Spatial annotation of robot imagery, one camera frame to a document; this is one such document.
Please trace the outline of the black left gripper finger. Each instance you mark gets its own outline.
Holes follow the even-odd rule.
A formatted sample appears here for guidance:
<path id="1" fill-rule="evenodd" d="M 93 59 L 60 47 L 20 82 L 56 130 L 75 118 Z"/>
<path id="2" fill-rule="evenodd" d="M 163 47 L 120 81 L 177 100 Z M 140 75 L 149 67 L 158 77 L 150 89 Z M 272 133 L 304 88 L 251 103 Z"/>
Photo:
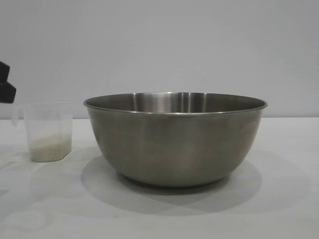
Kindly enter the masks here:
<path id="1" fill-rule="evenodd" d="M 0 103 L 13 104 L 16 95 L 16 88 L 10 83 L 0 84 Z"/>
<path id="2" fill-rule="evenodd" d="M 0 83 L 6 84 L 10 72 L 10 66 L 0 61 Z"/>

